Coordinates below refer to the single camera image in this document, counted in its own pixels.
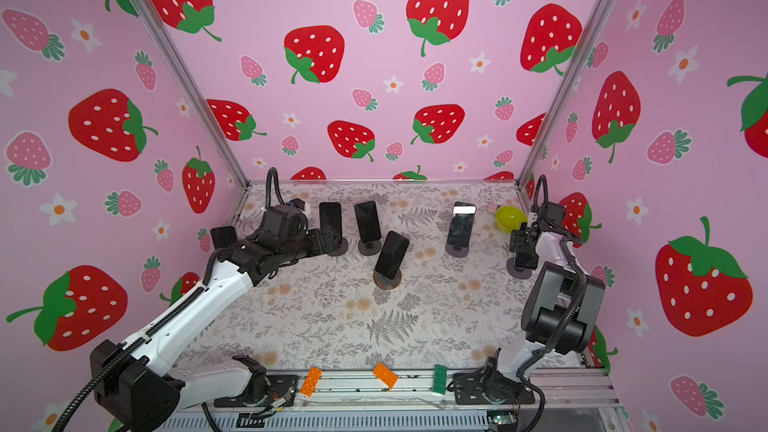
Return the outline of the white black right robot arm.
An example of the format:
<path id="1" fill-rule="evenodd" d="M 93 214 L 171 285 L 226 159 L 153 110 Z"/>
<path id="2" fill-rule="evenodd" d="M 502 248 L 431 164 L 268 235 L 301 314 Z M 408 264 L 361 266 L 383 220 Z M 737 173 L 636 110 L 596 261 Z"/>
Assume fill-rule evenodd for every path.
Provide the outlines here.
<path id="1" fill-rule="evenodd" d="M 580 242 L 547 223 L 524 224 L 511 233 L 514 268 L 536 273 L 520 319 L 522 335 L 487 358 L 482 368 L 453 375 L 447 390 L 457 404 L 532 404 L 538 396 L 533 371 L 556 354 L 587 348 L 606 285 L 579 264 L 574 247 Z"/>

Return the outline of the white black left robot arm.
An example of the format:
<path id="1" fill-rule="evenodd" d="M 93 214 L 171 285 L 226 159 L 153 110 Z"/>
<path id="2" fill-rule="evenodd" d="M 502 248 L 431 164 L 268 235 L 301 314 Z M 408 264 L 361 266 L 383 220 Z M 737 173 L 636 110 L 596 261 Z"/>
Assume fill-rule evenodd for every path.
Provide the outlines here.
<path id="1" fill-rule="evenodd" d="M 91 380 L 64 409 L 54 430 L 66 428 L 89 397 L 130 431 L 154 431 L 174 412 L 217 398 L 239 395 L 251 383 L 255 364 L 230 359 L 212 370 L 172 376 L 181 353 L 231 303 L 308 257 L 334 246 L 334 235 L 312 229 L 292 204 L 266 209 L 252 234 L 237 238 L 231 226 L 214 231 L 215 249 L 202 279 L 145 327 L 91 354 Z"/>

